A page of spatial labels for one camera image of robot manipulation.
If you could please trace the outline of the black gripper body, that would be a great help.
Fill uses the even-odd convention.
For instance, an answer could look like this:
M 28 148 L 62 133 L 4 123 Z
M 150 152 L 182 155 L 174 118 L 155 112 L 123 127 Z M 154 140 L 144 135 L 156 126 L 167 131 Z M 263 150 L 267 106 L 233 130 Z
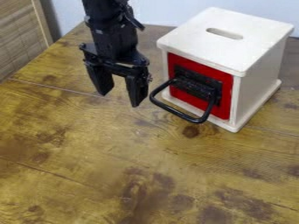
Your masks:
M 150 82 L 150 60 L 136 49 L 136 30 L 143 30 L 144 26 L 136 20 L 87 20 L 86 25 L 94 42 L 79 46 L 84 53 L 84 64 L 103 66 L 112 75 L 123 78 L 132 75 Z

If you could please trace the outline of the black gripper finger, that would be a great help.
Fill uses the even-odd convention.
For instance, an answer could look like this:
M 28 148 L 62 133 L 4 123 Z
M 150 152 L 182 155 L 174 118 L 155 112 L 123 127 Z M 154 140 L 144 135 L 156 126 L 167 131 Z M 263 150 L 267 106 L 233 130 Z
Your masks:
M 87 64 L 86 67 L 98 92 L 106 95 L 115 86 L 112 73 L 103 66 Z
M 128 75 L 126 77 L 126 88 L 132 107 L 138 107 L 148 95 L 148 82 L 143 77 Z

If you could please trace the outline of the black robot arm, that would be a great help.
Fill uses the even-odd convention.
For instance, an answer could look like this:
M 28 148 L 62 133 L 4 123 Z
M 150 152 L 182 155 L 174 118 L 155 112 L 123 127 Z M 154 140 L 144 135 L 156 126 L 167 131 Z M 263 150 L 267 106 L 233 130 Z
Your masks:
M 86 25 L 94 38 L 82 43 L 84 64 L 98 92 L 106 95 L 114 88 L 112 75 L 126 79 L 132 107 L 148 95 L 148 58 L 138 51 L 138 33 L 146 27 L 136 20 L 128 0 L 82 0 Z

